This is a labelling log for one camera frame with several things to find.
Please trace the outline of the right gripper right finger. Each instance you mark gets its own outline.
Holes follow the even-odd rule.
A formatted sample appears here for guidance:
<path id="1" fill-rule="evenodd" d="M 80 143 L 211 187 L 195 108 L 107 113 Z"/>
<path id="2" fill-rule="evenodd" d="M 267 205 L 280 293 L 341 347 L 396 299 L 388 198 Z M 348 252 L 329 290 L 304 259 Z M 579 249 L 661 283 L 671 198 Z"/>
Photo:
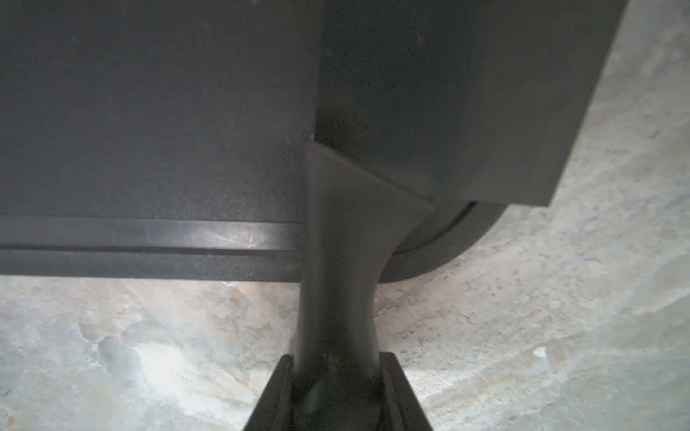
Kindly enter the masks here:
<path id="1" fill-rule="evenodd" d="M 380 430 L 433 431 L 401 364 L 393 353 L 380 354 L 383 407 Z"/>

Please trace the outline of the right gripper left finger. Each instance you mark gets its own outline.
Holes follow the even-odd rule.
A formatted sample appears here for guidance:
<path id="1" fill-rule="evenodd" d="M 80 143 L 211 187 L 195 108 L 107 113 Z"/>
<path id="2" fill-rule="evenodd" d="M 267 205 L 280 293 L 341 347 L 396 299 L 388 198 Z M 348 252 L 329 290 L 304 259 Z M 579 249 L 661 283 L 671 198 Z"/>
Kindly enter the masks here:
<path id="1" fill-rule="evenodd" d="M 244 431 L 291 431 L 293 363 L 283 355 L 264 388 Z"/>

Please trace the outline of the black cutting board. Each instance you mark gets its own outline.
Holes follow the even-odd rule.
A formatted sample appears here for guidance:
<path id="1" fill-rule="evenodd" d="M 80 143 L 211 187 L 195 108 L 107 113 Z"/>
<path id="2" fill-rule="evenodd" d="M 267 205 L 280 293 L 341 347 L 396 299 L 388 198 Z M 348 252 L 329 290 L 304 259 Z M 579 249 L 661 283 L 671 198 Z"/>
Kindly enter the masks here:
<path id="1" fill-rule="evenodd" d="M 328 1 L 5 1 L 5 275 L 293 281 Z M 384 279 L 501 208 L 437 206 Z"/>

